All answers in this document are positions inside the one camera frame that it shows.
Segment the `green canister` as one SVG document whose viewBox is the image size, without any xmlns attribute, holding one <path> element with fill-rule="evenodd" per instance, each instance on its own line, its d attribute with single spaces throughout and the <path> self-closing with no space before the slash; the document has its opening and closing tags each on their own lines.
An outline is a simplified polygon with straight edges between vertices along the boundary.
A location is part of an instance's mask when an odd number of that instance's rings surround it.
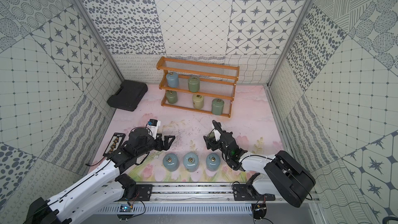
<svg viewBox="0 0 398 224">
<path fill-rule="evenodd" d="M 190 92 L 196 93 L 200 91 L 200 79 L 198 77 L 190 77 L 188 79 L 188 89 Z"/>
<path fill-rule="evenodd" d="M 216 140 L 214 130 L 212 130 L 212 131 L 208 134 L 207 138 L 208 138 L 211 142 L 214 142 L 214 141 Z"/>
<path fill-rule="evenodd" d="M 216 98 L 212 100 L 211 103 L 211 112 L 214 115 L 222 115 L 224 109 L 224 100 L 220 98 Z"/>
<path fill-rule="evenodd" d="M 166 100 L 169 104 L 175 104 L 178 102 L 178 95 L 176 91 L 167 90 L 166 91 Z"/>
</svg>

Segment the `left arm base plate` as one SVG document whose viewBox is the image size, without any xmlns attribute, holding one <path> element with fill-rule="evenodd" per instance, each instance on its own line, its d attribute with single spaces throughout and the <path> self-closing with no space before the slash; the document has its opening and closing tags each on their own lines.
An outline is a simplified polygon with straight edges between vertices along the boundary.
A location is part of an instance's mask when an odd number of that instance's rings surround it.
<svg viewBox="0 0 398 224">
<path fill-rule="evenodd" d="M 123 198 L 127 201 L 149 201 L 152 195 L 152 184 L 138 184 L 127 186 Z"/>
</svg>

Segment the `blue canister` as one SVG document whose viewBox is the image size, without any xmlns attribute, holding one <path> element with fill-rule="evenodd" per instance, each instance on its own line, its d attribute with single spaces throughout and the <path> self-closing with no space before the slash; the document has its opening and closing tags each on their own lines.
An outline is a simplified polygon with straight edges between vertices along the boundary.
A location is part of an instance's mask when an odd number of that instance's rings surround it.
<svg viewBox="0 0 398 224">
<path fill-rule="evenodd" d="M 176 72 L 169 72 L 166 74 L 167 85 L 170 88 L 179 87 L 179 76 Z"/>
<path fill-rule="evenodd" d="M 206 167 L 209 171 L 217 171 L 221 165 L 220 157 L 217 153 L 210 153 L 206 158 Z"/>
<path fill-rule="evenodd" d="M 163 166 L 170 172 L 174 172 L 179 168 L 179 160 L 176 154 L 168 153 L 163 158 Z"/>
<path fill-rule="evenodd" d="M 193 152 L 185 154 L 182 161 L 185 169 L 190 173 L 195 172 L 199 167 L 199 158 L 197 154 Z"/>
</svg>

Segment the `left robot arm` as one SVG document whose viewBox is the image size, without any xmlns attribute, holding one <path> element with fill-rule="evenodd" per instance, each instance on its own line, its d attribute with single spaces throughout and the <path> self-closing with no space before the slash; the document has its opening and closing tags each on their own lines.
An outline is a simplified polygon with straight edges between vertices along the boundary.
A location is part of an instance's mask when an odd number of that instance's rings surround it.
<svg viewBox="0 0 398 224">
<path fill-rule="evenodd" d="M 135 180 L 125 171 L 137 166 L 139 157 L 151 151 L 167 151 L 175 136 L 163 136 L 150 128 L 134 128 L 128 140 L 105 154 L 106 160 L 85 177 L 60 193 L 29 206 L 27 224 L 79 224 L 102 207 L 117 201 L 137 200 L 141 195 Z"/>
</svg>

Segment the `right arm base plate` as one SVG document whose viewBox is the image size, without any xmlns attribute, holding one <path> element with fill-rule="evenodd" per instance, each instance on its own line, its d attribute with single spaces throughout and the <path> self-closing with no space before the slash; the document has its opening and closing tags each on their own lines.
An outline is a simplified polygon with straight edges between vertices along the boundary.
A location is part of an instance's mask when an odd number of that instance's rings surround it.
<svg viewBox="0 0 398 224">
<path fill-rule="evenodd" d="M 272 194 L 260 195 L 246 184 L 232 184 L 232 191 L 235 201 L 275 201 L 276 197 Z"/>
</svg>

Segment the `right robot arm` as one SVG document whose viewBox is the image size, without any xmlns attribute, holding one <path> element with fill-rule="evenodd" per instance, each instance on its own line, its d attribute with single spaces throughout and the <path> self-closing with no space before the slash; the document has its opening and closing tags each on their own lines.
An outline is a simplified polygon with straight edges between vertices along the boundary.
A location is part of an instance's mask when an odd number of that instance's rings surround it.
<svg viewBox="0 0 398 224">
<path fill-rule="evenodd" d="M 284 150 L 275 155 L 258 155 L 240 148 L 232 132 L 222 129 L 213 120 L 213 129 L 204 136 L 206 148 L 219 150 L 226 164 L 234 171 L 254 172 L 246 189 L 253 199 L 260 196 L 280 195 L 290 205 L 300 207 L 316 185 L 314 177 Z"/>
</svg>

